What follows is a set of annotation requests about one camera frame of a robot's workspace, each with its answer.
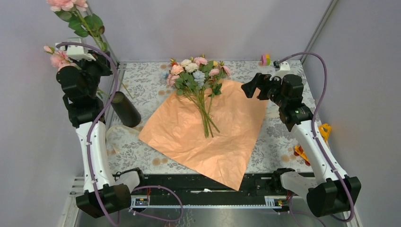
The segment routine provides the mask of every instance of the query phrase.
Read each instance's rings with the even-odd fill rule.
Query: brown paper sheet
[[[239,190],[267,101],[256,98],[259,92],[246,98],[240,82],[221,81],[222,94],[213,98],[210,113],[220,130],[213,129],[214,138],[205,138],[195,104],[173,92],[148,120],[139,139],[178,163]]]

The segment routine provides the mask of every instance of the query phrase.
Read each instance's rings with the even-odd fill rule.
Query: pink rose
[[[205,58],[202,58],[202,57],[197,57],[197,58],[195,58],[193,60],[198,66],[200,64],[202,64],[202,65],[207,65],[208,64],[208,60],[206,60]]]
[[[217,75],[217,74],[219,74],[220,73],[220,69],[212,69],[210,72],[209,72],[209,76],[210,77],[213,77],[213,76],[215,76],[215,75]]]
[[[227,66],[223,65],[222,68],[223,68],[224,72],[226,72],[227,76],[231,75],[231,70]]]
[[[75,64],[75,63],[61,63],[60,66],[59,66],[59,69],[57,71],[60,71],[62,68],[66,67],[66,66],[74,66],[74,67],[76,67],[77,64]]]
[[[60,10],[70,11],[77,0],[46,0],[53,12]]]
[[[87,10],[86,8],[88,8],[87,0],[77,0],[75,2],[75,6],[77,7],[77,9],[81,11],[86,11]]]
[[[171,87],[174,86],[175,80],[178,79],[179,77],[180,76],[173,75],[173,74],[168,75],[168,77],[167,77],[167,85],[171,86]]]
[[[50,57],[50,61],[52,62],[53,67],[60,67],[62,63],[68,63],[67,53],[65,51],[55,51],[54,54]]]
[[[44,46],[44,51],[53,53],[52,49],[49,46]]]
[[[178,75],[182,72],[184,72],[184,68],[181,65],[176,64],[171,68],[171,74],[173,75]]]

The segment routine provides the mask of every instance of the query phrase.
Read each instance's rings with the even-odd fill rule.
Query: floral tablecloth
[[[291,72],[302,77],[305,86],[303,102],[314,111],[315,102],[301,62],[288,62]],[[258,72],[274,72],[272,66],[261,66],[259,61],[225,61],[225,65],[231,69],[232,80],[244,83],[250,81]],[[135,98],[131,101],[142,116],[142,122],[135,129],[140,131],[155,110],[172,93],[173,88],[166,86],[164,77],[169,67],[165,62],[127,63],[123,82]],[[121,121],[113,113],[111,125],[118,124],[121,124]],[[196,173],[143,143],[138,139],[136,133],[121,136],[117,138],[117,142],[121,147],[120,153],[113,155],[113,151],[108,150],[108,153],[111,154],[109,155],[109,165],[112,173],[135,167],[139,167],[145,174]],[[293,154],[293,148],[297,144],[298,142],[280,121],[278,106],[269,102],[246,172],[268,173],[282,167],[290,167],[298,172],[311,172],[312,168],[307,166],[301,157]]]

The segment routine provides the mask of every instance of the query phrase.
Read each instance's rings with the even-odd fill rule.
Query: black vase
[[[117,91],[112,100],[112,107],[123,125],[135,127],[140,123],[140,114],[123,92]]]

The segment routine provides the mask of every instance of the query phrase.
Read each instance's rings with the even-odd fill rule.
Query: gray wall
[[[53,227],[83,170],[45,44],[73,36],[45,0],[0,3],[0,226]]]
[[[357,209],[364,227],[399,226],[401,1],[339,1],[312,49],[327,63],[322,122],[332,125],[334,156],[362,191]],[[314,97],[323,70],[308,57],[305,74]]]
[[[121,61],[278,59],[303,51],[330,0],[91,0]]]

